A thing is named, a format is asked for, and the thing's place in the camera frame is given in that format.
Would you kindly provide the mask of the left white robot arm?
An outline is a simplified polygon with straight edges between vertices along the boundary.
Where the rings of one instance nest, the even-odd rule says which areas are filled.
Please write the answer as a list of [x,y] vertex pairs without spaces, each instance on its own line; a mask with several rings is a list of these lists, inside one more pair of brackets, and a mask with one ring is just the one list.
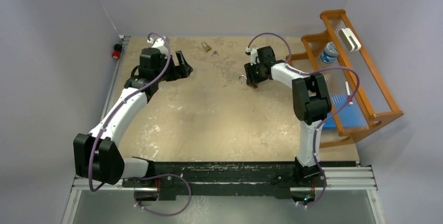
[[117,102],[88,134],[79,133],[73,141],[76,175],[107,184],[135,178],[143,187],[154,184],[156,173],[151,160],[123,158],[118,142],[131,122],[149,103],[162,81],[187,78],[193,68],[182,51],[175,52],[177,62],[160,48],[142,49],[139,64],[126,80]]

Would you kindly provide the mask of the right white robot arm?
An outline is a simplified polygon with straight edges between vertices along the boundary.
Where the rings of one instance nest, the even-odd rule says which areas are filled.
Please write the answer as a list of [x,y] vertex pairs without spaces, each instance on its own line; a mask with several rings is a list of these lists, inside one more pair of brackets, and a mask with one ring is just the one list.
[[281,82],[292,90],[293,110],[300,121],[299,152],[295,158],[294,181],[307,185],[319,174],[321,122],[331,112],[332,103],[325,79],[321,74],[295,70],[284,60],[276,60],[270,46],[246,48],[250,61],[244,65],[245,80],[249,87],[257,88],[266,80]]

